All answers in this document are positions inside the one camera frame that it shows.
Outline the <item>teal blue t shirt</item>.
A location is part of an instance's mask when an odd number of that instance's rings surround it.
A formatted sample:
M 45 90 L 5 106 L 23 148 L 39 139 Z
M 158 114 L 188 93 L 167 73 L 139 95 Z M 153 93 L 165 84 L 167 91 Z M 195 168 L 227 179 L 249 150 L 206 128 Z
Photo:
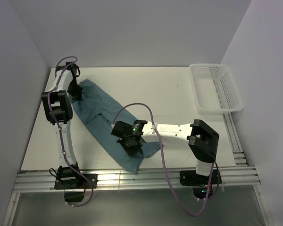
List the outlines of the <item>teal blue t shirt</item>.
M 129 157 L 124 148 L 111 135 L 113 120 L 123 108 L 113 97 L 90 80 L 79 83 L 81 100 L 69 98 L 72 107 L 93 137 L 104 150 L 125 170 L 136 173 L 145 158 L 150 158 L 160 150 L 158 141 L 142 144 L 141 152 Z

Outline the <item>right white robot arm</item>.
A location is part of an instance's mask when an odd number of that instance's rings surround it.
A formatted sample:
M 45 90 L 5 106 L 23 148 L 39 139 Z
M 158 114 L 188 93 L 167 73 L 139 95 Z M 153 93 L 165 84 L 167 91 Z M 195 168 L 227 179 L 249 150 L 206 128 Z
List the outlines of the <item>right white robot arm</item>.
M 129 157 L 144 154 L 142 145 L 155 138 L 167 144 L 188 146 L 197 159 L 195 179 L 204 184 L 211 178 L 211 167 L 216 162 L 219 134 L 204 121 L 195 119 L 190 124 L 153 124 L 145 120 L 135 120 L 133 125 L 117 121 L 112 135 Z

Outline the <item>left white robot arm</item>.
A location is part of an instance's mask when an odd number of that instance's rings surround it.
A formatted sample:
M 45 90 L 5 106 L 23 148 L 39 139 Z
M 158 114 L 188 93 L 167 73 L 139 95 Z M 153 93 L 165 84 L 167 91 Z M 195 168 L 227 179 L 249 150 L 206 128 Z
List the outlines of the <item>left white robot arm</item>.
M 66 189 L 78 188 L 83 184 L 83 177 L 75 157 L 70 133 L 73 110 L 72 100 L 80 100 L 82 90 L 76 78 L 80 75 L 79 67 L 73 62 L 57 65 L 55 80 L 48 92 L 41 94 L 47 121 L 53 125 L 58 141 L 59 168 L 49 170 L 56 178 L 56 183 Z

